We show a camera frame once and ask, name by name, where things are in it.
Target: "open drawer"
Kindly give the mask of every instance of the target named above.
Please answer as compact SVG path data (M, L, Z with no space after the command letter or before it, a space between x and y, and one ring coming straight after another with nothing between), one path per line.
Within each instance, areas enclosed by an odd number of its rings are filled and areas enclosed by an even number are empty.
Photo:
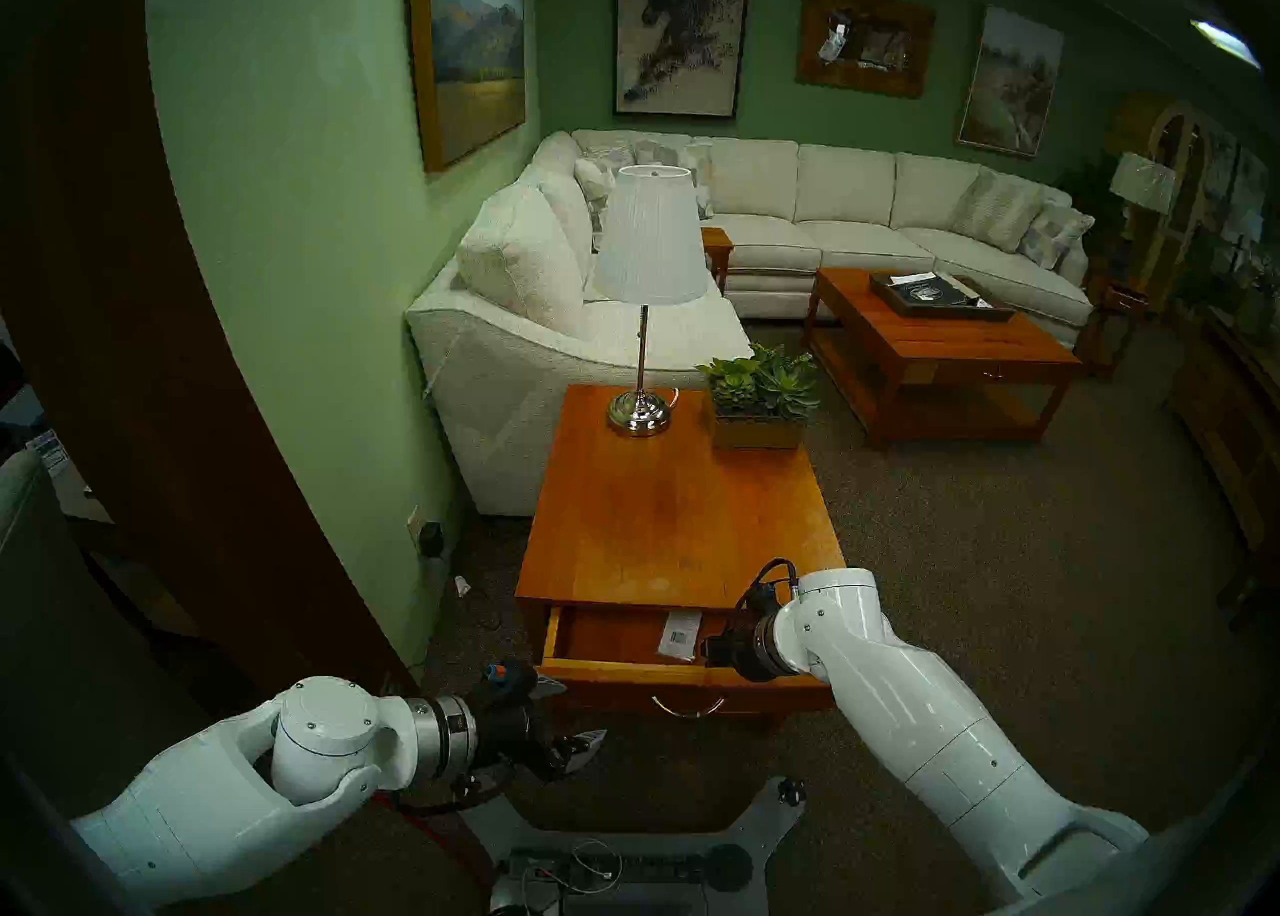
M724 627L723 610L703 610L698 642ZM748 682L732 668L685 664L658 654L667 610L637 606L550 606L538 670L563 682L561 707L712 714L772 714L835 705L831 688L809 675Z

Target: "sectional sofa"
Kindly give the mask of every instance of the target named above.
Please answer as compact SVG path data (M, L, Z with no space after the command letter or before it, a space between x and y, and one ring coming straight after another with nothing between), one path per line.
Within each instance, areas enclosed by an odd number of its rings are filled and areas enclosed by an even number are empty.
M708 274L703 298L652 307L652 388L700 388L695 365L750 353L739 317L804 317L819 266L966 274L1066 347L1088 319L1079 242L1055 274L946 228L977 164L794 141L558 130L517 182L485 202L460 253L406 313L428 395L481 513L532 516L567 385L635 381L637 312L594 292L590 217L573 164L584 150L654 138L671 147L709 141L714 215L704 225L723 228L735 247L727 298ZM1057 189L1046 194L1070 205ZM526 271L530 260L556 264L536 284L550 285L553 275L554 285L572 289L554 294L563 321L535 321L508 294L480 292L480 278L467 283L474 262L463 255L502 246L503 237L518 246Z

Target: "wooden planter box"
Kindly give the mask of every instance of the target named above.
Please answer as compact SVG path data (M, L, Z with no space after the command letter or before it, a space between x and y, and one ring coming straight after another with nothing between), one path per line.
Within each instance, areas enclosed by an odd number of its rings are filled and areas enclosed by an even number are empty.
M739 417L721 413L707 397L712 425L712 448L776 448L795 450L804 438L804 420Z

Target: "floor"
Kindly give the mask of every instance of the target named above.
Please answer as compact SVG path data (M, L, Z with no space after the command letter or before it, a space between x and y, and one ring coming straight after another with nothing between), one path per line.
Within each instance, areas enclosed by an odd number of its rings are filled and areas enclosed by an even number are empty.
M749 326L795 344L799 326ZM851 565L872 569L893 629L945 658L1062 794L1151 830L1199 809L1272 718L1274 624L1240 635L1213 594L1243 554L1216 482L1162 399L1176 338L1139 330L1115 381L1080 381L1039 445L863 448L823 376L806 431ZM511 594L527 521L475 518L456 571L484 595L448 600L426 663L460 691L504 654L527 656ZM978 913L992 907L932 814L835 713L764 737L717 720L607 722L590 769L511 798L559 829L716 829L771 774L803 779L809 810L769 867L776 912ZM175 912L477 913L433 842L369 806L237 897Z

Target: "ceiling light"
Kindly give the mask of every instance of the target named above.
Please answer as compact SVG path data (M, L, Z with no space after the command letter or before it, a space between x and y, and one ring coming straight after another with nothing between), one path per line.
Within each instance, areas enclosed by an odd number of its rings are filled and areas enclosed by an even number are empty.
M1207 19L1193 19L1192 26L1228 54L1239 58L1242 61L1248 61L1254 68L1262 68L1262 65L1258 64L1258 59L1253 56L1253 51L1249 50L1249 45L1243 42L1234 33L1228 33L1225 29L1215 27Z

